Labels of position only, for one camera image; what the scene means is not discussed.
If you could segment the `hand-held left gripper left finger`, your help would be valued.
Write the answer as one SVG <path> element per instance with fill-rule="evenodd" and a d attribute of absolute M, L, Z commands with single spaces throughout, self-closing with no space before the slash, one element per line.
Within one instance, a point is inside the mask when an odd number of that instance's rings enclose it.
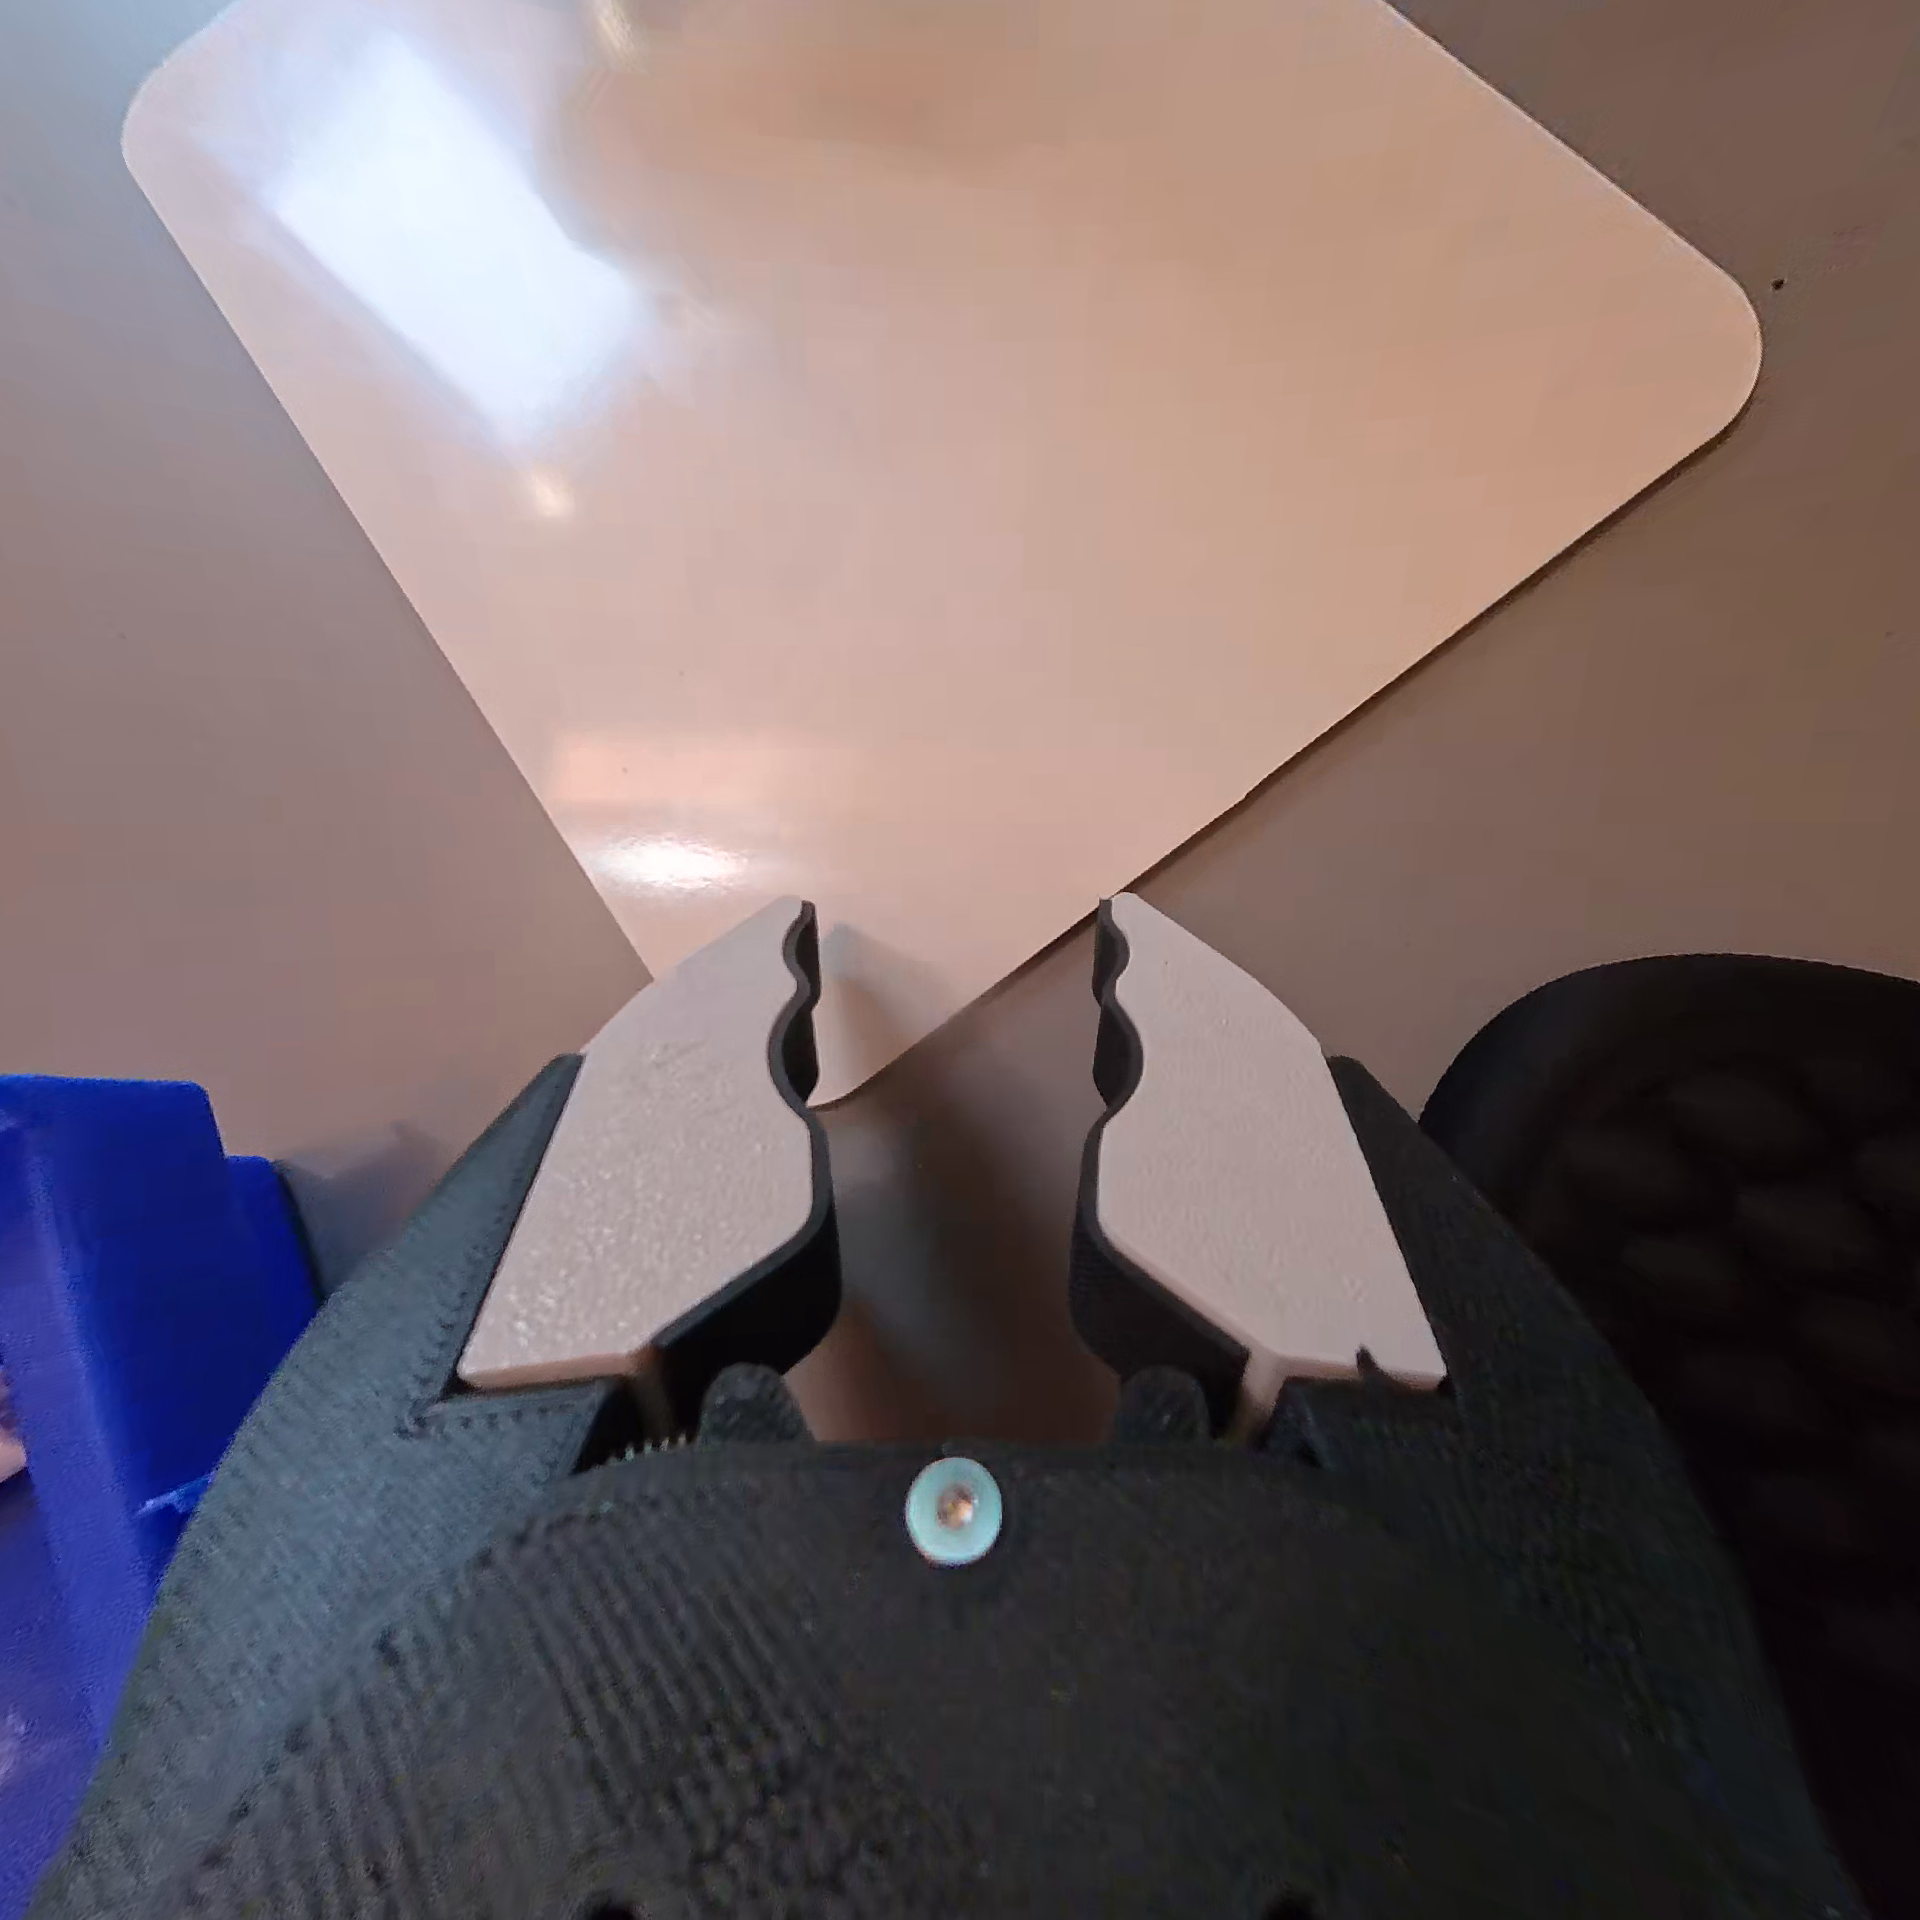
<path fill-rule="evenodd" d="M 463 1388 L 629 1381 L 653 1432 L 687 1432 L 727 1368 L 782 1376 L 814 1353 L 836 1322 L 818 997 L 818 909 L 787 897 L 592 1035 L 479 1302 Z"/>

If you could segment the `blue plastic bin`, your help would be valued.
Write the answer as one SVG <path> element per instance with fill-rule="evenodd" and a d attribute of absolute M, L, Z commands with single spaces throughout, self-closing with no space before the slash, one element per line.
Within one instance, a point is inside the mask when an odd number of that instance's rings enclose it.
<path fill-rule="evenodd" d="M 69 1830 L 177 1537 L 319 1302 L 196 1085 L 3 1081 L 3 1917 Z"/>

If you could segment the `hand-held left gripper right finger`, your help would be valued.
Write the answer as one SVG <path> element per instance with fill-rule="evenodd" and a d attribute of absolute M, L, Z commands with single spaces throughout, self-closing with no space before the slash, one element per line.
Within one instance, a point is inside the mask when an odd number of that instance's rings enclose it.
<path fill-rule="evenodd" d="M 1449 1367 L 1330 1062 L 1267 985 L 1135 895 L 1100 902 L 1076 1327 L 1193 1378 L 1214 1435 L 1292 1381 L 1440 1391 Z"/>

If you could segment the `small white whiteboard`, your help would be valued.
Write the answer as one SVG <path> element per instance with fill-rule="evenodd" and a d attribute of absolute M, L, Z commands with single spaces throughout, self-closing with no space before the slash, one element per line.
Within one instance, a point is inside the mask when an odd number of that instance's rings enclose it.
<path fill-rule="evenodd" d="M 125 162 L 647 968 L 818 905 L 820 1102 L 1762 370 L 1388 3 L 231 3 Z"/>

